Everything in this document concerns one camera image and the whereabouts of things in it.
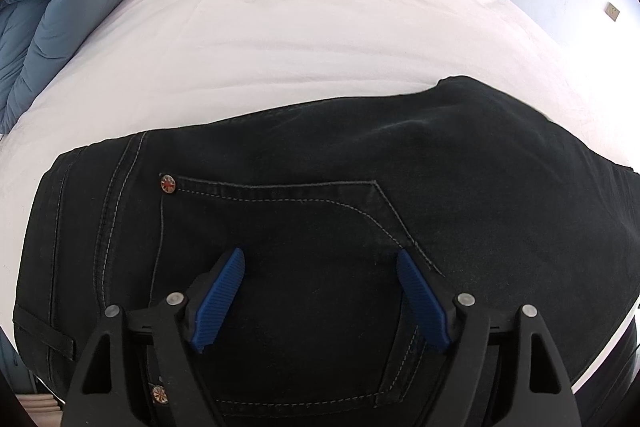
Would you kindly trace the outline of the wall socket plate right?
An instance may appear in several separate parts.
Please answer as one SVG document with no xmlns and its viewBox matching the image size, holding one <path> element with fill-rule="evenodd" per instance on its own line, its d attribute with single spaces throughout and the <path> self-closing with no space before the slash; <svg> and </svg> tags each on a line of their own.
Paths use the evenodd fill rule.
<svg viewBox="0 0 640 427">
<path fill-rule="evenodd" d="M 604 12 L 613 22 L 616 22 L 616 20 L 620 16 L 620 10 L 617 9 L 616 6 L 611 2 L 608 2 L 605 5 Z"/>
</svg>

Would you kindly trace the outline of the white bed sheet mattress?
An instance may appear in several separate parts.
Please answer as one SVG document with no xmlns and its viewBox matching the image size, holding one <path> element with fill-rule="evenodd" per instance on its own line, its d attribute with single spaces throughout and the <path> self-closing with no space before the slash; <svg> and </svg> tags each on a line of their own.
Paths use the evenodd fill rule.
<svg viewBox="0 0 640 427">
<path fill-rule="evenodd" d="M 589 68 L 509 0 L 125 0 L 1 147 L 1 286 L 14 341 L 30 210 L 66 150 L 330 98 L 419 93 L 452 77 L 517 98 L 638 173 L 638 143 L 614 117 L 628 82 Z"/>
</svg>

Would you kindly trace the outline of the black denim pants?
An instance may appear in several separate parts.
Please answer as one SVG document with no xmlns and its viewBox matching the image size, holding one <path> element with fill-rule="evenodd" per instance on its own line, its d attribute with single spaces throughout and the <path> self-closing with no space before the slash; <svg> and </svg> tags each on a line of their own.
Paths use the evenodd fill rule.
<svg viewBox="0 0 640 427">
<path fill-rule="evenodd" d="M 215 341 L 186 292 L 245 273 Z M 425 341 L 421 256 L 457 338 Z M 639 176 L 469 77 L 66 150 L 13 326 L 69 426 L 634 426 Z"/>
</svg>

